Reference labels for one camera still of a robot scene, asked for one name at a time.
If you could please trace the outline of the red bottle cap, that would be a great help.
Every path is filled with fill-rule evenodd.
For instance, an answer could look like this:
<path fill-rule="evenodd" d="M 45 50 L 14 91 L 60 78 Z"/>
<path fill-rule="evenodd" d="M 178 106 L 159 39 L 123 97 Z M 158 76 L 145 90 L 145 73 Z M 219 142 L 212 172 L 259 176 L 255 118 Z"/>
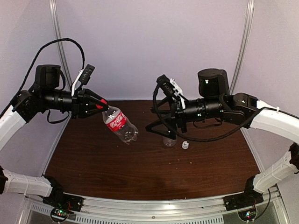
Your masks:
<path fill-rule="evenodd" d="M 101 110 L 107 106 L 107 101 L 105 99 L 101 99 L 98 104 L 96 104 L 96 107 Z"/>

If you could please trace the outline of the clear plastic bottle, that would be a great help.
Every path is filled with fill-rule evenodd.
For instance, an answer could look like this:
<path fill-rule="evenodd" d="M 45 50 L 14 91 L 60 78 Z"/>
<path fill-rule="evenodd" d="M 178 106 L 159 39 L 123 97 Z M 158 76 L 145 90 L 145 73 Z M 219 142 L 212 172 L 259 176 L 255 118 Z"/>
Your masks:
<path fill-rule="evenodd" d="M 166 146 L 166 147 L 173 147 L 175 146 L 177 140 L 176 139 L 170 139 L 170 138 L 167 138 L 167 137 L 163 137 L 163 144 Z"/>

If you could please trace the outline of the red-label cola bottle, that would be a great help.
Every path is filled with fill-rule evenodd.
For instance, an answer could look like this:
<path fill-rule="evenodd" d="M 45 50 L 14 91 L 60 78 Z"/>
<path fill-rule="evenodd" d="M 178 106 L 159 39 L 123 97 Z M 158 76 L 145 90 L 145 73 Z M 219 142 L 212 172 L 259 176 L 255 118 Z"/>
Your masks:
<path fill-rule="evenodd" d="M 105 125 L 124 143 L 137 141 L 139 130 L 118 107 L 109 106 L 102 112 Z"/>

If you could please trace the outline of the white bottle cap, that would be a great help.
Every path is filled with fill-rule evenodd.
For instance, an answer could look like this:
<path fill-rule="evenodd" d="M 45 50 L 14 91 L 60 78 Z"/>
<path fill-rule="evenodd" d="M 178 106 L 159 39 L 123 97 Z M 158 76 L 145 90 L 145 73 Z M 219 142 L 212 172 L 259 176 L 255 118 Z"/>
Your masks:
<path fill-rule="evenodd" d="M 188 149 L 189 148 L 189 142 L 188 141 L 183 141 L 182 148 L 183 149 Z"/>

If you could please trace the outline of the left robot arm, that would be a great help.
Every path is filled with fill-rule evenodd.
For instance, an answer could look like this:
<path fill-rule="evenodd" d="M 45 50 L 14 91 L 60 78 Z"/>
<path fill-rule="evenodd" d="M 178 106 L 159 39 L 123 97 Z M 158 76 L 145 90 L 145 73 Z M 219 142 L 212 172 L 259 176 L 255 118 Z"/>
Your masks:
<path fill-rule="evenodd" d="M 58 110 L 73 119 L 84 119 L 108 110 L 108 101 L 83 86 L 88 83 L 94 67 L 87 65 L 76 79 L 80 85 L 71 91 L 59 89 L 59 82 L 66 84 L 59 65 L 39 65 L 35 80 L 29 90 L 21 90 L 13 98 L 0 117 L 0 147 L 9 140 L 38 113 Z M 57 207 L 67 203 L 63 187 L 52 177 L 33 177 L 11 173 L 0 169 L 0 192 L 37 195 L 49 198 Z"/>

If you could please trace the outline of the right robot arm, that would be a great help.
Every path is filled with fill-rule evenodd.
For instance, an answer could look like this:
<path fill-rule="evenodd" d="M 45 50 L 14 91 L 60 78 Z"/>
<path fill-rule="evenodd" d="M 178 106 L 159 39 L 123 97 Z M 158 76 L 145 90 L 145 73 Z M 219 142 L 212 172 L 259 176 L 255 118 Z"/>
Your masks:
<path fill-rule="evenodd" d="M 200 98 L 188 100 L 177 83 L 165 75 L 157 78 L 154 96 L 162 90 L 165 98 L 153 101 L 151 111 L 158 119 L 146 126 L 150 133 L 176 139 L 185 138 L 187 123 L 218 119 L 235 125 L 236 130 L 254 128 L 292 141 L 284 156 L 269 169 L 249 178 L 237 199 L 251 205 L 271 186 L 299 171 L 299 118 L 246 93 L 232 95 L 225 70 L 198 72 Z"/>

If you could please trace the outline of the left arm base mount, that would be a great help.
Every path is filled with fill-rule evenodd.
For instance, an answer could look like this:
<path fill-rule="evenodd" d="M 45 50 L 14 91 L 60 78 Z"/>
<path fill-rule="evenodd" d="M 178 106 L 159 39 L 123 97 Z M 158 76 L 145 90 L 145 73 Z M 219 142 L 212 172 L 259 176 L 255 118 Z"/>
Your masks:
<path fill-rule="evenodd" d="M 44 176 L 52 187 L 48 197 L 43 197 L 43 203 L 51 205 L 53 209 L 50 212 L 50 218 L 56 224 L 60 224 L 74 212 L 80 212 L 83 204 L 83 197 L 64 193 L 64 188 L 53 177 Z"/>

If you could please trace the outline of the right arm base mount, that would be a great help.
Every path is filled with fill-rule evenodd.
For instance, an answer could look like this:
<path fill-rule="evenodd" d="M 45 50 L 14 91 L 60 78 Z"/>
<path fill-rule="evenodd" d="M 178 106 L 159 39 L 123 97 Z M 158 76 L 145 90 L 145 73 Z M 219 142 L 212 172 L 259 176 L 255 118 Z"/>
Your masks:
<path fill-rule="evenodd" d="M 226 211 L 238 210 L 238 216 L 242 221 L 253 221 L 257 216 L 256 205 L 264 201 L 263 194 L 254 191 L 254 176 L 245 184 L 242 193 L 225 196 L 223 198 Z"/>

